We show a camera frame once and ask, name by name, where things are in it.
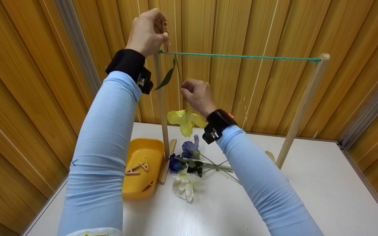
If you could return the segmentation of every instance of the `green rope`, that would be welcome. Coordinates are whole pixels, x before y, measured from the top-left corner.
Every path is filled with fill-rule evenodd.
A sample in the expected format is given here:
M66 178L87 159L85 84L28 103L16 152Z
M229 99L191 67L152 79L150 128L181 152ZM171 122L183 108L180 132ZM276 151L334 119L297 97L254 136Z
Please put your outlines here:
M261 59L283 59L283 60L310 60L313 62L321 61L320 58L290 58L290 57L268 57L268 56L249 56L249 55L229 55L229 54L207 54L207 53L190 53L190 52L164 52L158 51L159 54L175 54L175 55L193 55L193 56L209 56L209 57L227 57L227 58L261 58Z

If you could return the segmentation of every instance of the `light blue sleeve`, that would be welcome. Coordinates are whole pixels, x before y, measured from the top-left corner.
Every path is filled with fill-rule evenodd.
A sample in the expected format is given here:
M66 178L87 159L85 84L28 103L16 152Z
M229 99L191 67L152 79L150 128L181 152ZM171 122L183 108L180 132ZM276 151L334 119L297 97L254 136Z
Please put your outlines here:
M122 184L141 90L111 72L83 122L70 165L58 236L98 227L122 231Z
M272 236L321 236L300 197L272 160L239 127L217 141Z

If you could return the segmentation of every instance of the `table surface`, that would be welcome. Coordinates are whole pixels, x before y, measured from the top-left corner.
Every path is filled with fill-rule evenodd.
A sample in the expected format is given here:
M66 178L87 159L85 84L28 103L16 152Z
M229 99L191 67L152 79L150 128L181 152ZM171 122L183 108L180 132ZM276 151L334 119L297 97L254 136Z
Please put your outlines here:
M189 138L178 127L168 127L177 139L175 153ZM194 134L201 136L201 129ZM264 151L278 156L284 138L248 136ZM162 139L161 126L135 123L132 138ZM216 144L199 142L202 154L214 162L226 160ZM296 139L282 168L306 208L327 236L378 235L378 204L333 142ZM125 236L249 236L269 235L249 197L222 172L209 171L193 203L176 197L173 177L158 185L147 200L124 203ZM54 236L60 221L65 187L42 213L27 236Z

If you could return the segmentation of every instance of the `yellow plastic container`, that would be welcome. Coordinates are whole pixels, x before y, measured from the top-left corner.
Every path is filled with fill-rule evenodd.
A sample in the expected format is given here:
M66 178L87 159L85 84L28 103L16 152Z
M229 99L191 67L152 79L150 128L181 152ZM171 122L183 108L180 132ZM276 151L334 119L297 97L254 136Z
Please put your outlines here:
M151 196L156 188L162 159L164 143L158 139L133 139L129 145L126 171L139 163L148 164L148 172L138 168L140 175L127 176L123 180L122 196L124 199L143 199Z

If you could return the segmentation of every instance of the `blue flower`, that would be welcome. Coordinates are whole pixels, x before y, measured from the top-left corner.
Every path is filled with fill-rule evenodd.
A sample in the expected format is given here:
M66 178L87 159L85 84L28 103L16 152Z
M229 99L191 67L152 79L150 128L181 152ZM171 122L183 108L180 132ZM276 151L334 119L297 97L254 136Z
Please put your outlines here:
M201 152L198 150L199 148L199 137L195 134L195 143L192 141L186 141L182 145L182 157L185 158L194 158L199 159L199 155Z
M177 173L183 169L182 163L180 162L180 160L176 159L176 157L180 157L180 155L176 155L174 153L170 155L170 162L168 164L168 168L172 173Z

